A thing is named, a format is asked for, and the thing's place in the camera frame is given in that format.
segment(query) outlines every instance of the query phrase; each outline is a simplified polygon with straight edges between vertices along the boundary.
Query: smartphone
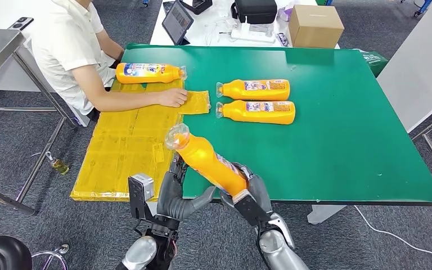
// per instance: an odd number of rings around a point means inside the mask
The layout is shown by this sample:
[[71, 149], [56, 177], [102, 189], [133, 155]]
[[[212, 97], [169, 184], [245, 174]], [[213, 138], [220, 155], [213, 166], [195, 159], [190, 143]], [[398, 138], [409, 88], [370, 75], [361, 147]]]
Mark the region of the smartphone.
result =
[[16, 29], [19, 31], [24, 30], [32, 21], [34, 18], [31, 17], [20, 17], [15, 23], [13, 23], [8, 29]]

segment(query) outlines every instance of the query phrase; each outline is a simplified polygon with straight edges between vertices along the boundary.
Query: white shirt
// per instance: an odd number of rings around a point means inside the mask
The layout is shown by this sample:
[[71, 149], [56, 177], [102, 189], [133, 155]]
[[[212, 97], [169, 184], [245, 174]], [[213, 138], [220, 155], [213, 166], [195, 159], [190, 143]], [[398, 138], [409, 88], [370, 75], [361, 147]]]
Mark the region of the white shirt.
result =
[[96, 33], [103, 31], [97, 10], [75, 0], [47, 0], [47, 9], [32, 31], [32, 51], [44, 77], [71, 106], [87, 115], [93, 109], [71, 70], [94, 65], [105, 87], [111, 86], [114, 60], [100, 49]]

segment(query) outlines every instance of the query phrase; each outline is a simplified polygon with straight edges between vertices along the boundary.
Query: bottle cap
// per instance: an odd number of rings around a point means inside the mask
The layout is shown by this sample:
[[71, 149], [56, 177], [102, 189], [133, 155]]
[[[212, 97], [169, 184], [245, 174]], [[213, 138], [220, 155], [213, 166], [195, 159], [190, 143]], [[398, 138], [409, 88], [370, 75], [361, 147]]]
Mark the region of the bottle cap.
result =
[[223, 117], [223, 106], [221, 102], [216, 103], [216, 118]]
[[171, 150], [184, 148], [188, 141], [190, 141], [190, 129], [183, 123], [174, 125], [165, 137], [166, 147]]
[[223, 84], [220, 82], [216, 83], [216, 96], [217, 97], [223, 96]]
[[186, 80], [188, 78], [188, 74], [186, 73], [186, 66], [179, 67], [179, 77], [182, 80]]
[[45, 155], [46, 155], [46, 157], [49, 159], [49, 162], [50, 162], [50, 163], [54, 163], [54, 162], [55, 162], [56, 159], [52, 156], [52, 154], [51, 154], [50, 151], [47, 151], [47, 152], [45, 153]]

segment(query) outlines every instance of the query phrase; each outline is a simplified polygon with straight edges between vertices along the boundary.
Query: black bag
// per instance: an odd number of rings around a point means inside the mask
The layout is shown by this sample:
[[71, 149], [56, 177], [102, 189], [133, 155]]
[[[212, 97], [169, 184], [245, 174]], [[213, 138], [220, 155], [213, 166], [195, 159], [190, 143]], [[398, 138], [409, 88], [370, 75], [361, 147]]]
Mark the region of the black bag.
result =
[[271, 24], [277, 15], [275, 0], [235, 0], [231, 5], [234, 19], [248, 24]]

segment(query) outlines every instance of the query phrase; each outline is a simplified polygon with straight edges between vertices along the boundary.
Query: cardboard box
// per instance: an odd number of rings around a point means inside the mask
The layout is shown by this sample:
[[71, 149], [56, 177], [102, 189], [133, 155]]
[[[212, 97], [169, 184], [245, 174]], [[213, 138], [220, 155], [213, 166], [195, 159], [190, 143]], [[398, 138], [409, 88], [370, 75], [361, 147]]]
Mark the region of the cardboard box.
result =
[[289, 21], [293, 47], [334, 48], [344, 25], [335, 7], [296, 4]]

